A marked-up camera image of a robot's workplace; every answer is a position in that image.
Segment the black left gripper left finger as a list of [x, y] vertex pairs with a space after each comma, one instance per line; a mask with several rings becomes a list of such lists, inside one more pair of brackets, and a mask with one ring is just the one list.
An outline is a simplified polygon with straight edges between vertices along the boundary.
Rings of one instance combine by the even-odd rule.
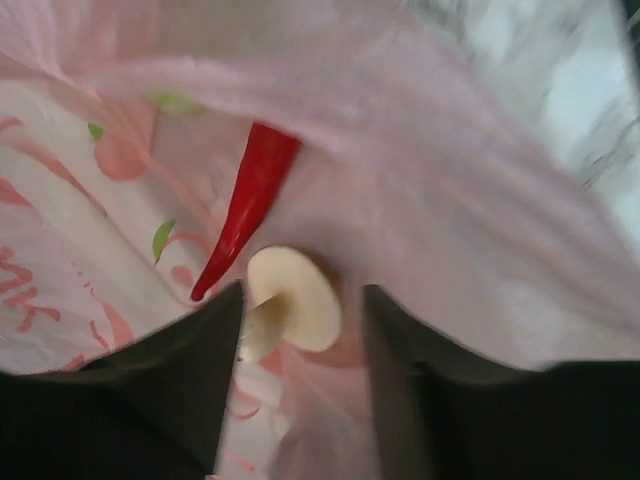
[[202, 479], [216, 468], [244, 310], [198, 310], [75, 371], [1, 376], [5, 479]]

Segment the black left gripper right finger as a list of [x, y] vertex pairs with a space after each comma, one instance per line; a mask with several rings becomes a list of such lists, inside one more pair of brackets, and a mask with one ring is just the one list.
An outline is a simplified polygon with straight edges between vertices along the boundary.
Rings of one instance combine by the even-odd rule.
[[635, 479], [639, 364], [541, 371], [484, 358], [419, 322], [376, 285], [362, 335], [386, 479]]

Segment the beige mushroom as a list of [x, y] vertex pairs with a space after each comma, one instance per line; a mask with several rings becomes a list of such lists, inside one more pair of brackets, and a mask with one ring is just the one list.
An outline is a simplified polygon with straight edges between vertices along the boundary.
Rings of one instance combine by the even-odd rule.
[[239, 359], [258, 362], [286, 341], [312, 353], [339, 339], [343, 309], [328, 274], [293, 247], [271, 245], [247, 264], [246, 281], [254, 308], [242, 323]]

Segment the pink plastic grocery bag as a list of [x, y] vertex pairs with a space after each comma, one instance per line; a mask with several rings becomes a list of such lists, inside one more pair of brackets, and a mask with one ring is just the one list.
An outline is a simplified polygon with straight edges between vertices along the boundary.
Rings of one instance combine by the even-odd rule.
[[[253, 123], [301, 142], [201, 301]], [[293, 247], [342, 330], [239, 359], [247, 264]], [[376, 285], [518, 370], [639, 364], [639, 264], [598, 199], [393, 1], [5, 1], [1, 376], [75, 371], [198, 310], [244, 310], [215, 471], [386, 479], [362, 335]]]

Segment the red chili pepper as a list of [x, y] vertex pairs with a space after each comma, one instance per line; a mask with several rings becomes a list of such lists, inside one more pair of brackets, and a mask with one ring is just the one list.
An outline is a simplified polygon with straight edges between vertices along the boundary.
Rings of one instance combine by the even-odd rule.
[[301, 148], [301, 142], [253, 123], [218, 241], [191, 292], [201, 301], [224, 276], [267, 217]]

